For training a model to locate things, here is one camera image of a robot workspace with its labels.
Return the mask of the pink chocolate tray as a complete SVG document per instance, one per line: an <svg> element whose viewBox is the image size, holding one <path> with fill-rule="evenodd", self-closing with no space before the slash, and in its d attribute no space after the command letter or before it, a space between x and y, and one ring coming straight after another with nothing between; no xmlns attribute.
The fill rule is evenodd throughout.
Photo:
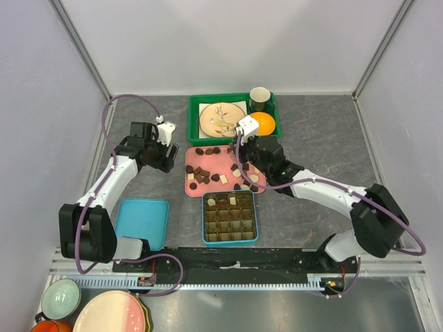
<svg viewBox="0 0 443 332"><path fill-rule="evenodd" d="M215 147L220 148L219 154L213 153ZM228 145L189 148L185 154L185 193L197 198L206 192L250 188L234 164L234 152Z"/></svg>

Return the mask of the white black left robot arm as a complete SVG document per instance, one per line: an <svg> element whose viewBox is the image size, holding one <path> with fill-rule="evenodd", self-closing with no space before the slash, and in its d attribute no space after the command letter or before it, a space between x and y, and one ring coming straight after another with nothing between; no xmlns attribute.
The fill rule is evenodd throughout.
<svg viewBox="0 0 443 332"><path fill-rule="evenodd" d="M132 122L129 135L114 147L108 165L98 180L76 203L59 210L62 256L76 261L108 263L127 259L137 272L152 264L145 239L119 237L110 216L127 185L144 166L164 173L174 167L179 150L172 142L176 125Z"/></svg>

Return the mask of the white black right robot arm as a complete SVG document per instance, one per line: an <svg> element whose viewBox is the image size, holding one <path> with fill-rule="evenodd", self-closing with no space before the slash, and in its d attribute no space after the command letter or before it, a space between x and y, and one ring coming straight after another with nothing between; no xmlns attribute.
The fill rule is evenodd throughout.
<svg viewBox="0 0 443 332"><path fill-rule="evenodd" d="M318 249L316 261L325 272L363 253L384 258L410 231L407 217L384 186L356 187L319 176L291 162L274 137L237 138L235 158L262 172L266 189L313 201L351 221L350 230L329 236Z"/></svg>

